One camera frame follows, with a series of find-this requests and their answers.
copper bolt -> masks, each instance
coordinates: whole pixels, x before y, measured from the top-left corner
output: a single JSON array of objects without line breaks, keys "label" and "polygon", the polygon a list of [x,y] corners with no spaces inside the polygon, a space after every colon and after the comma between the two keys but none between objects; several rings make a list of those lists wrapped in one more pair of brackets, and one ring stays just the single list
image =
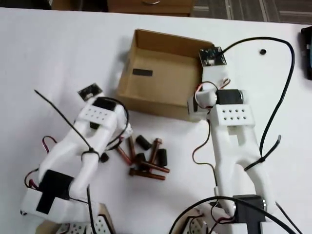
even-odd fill
[{"label": "copper bolt", "polygon": [[170,169],[165,168],[165,167],[158,167],[157,165],[153,164],[153,163],[149,163],[149,162],[144,162],[144,161],[140,161],[138,162],[139,165],[144,165],[147,166],[149,168],[161,171],[161,172],[165,172],[165,173],[169,173]]},{"label": "copper bolt", "polygon": [[165,180],[166,179],[166,177],[164,177],[162,175],[156,175],[156,174],[152,174],[149,172],[142,172],[142,171],[135,170],[134,168],[130,168],[129,175],[131,175],[131,176],[142,176],[142,177],[146,177],[146,178],[159,179],[159,180]]},{"label": "copper bolt", "polygon": [[131,161],[133,162],[136,158],[136,152],[135,152],[135,145],[133,143],[132,136],[128,138],[128,143],[129,143],[129,149],[130,149],[130,158],[131,158]]},{"label": "copper bolt", "polygon": [[132,165],[132,161],[131,159],[127,156],[127,154],[123,151],[123,149],[118,146],[116,148],[117,152],[121,155],[122,159],[129,165],[131,166]]},{"label": "copper bolt", "polygon": [[154,140],[154,143],[153,143],[153,149],[152,149],[152,153],[151,153],[151,157],[150,157],[150,160],[149,160],[149,163],[155,163],[155,159],[156,159],[156,153],[157,153],[157,150],[159,149],[159,146],[162,144],[162,139],[160,138],[156,138]]}]

open cardboard box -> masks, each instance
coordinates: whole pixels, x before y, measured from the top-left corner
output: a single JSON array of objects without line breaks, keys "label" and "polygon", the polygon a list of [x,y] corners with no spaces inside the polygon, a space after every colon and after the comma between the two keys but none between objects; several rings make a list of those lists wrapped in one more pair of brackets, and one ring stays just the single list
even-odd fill
[{"label": "open cardboard box", "polygon": [[189,120],[187,100],[201,83],[199,50],[211,42],[135,30],[117,97],[129,110]]}]

gray carpet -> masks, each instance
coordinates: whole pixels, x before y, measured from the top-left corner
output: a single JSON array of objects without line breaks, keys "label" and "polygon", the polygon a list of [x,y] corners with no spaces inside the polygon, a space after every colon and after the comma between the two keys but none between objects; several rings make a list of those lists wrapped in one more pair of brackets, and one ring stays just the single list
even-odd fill
[{"label": "gray carpet", "polygon": [[312,0],[195,0],[193,17],[312,24]]}]

white table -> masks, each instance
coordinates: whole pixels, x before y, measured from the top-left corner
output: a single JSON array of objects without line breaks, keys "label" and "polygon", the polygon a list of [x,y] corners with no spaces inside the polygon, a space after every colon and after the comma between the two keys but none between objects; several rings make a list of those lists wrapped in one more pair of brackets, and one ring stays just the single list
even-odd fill
[{"label": "white table", "polygon": [[[106,95],[114,94],[133,32],[142,28],[209,40],[223,48],[254,36],[278,37],[294,46],[293,78],[264,151],[276,141],[278,134],[282,135],[280,146],[265,163],[277,200],[302,231],[309,233],[312,81],[304,78],[301,65],[297,34],[303,27],[218,19],[0,9],[1,232],[33,233],[42,221],[19,214],[25,194],[23,179],[45,157],[41,138],[48,134],[60,140],[69,130],[33,89],[40,90],[74,120],[84,105],[78,90],[96,82]],[[259,55],[262,48],[268,51],[265,56]],[[231,49],[226,59],[231,79],[250,93],[260,140],[289,71],[289,50],[276,42],[253,41]],[[164,234],[186,207],[213,195],[210,168],[197,166],[191,159],[192,150],[206,137],[207,125],[135,112],[131,112],[131,123],[136,135],[163,139],[171,173],[164,182],[129,177],[128,166],[112,153],[110,160],[100,165],[92,182],[92,198],[107,205],[118,233]],[[197,158],[214,163],[211,141],[198,152]],[[60,170],[75,175],[79,160]],[[250,182],[243,181],[235,187],[237,193],[250,190]]]}]

wooden drawer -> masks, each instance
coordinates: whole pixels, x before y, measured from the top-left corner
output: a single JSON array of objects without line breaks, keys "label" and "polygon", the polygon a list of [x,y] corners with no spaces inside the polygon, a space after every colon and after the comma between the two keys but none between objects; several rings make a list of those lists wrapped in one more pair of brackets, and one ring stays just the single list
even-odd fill
[{"label": "wooden drawer", "polygon": [[193,0],[108,0],[110,12],[189,14]]}]

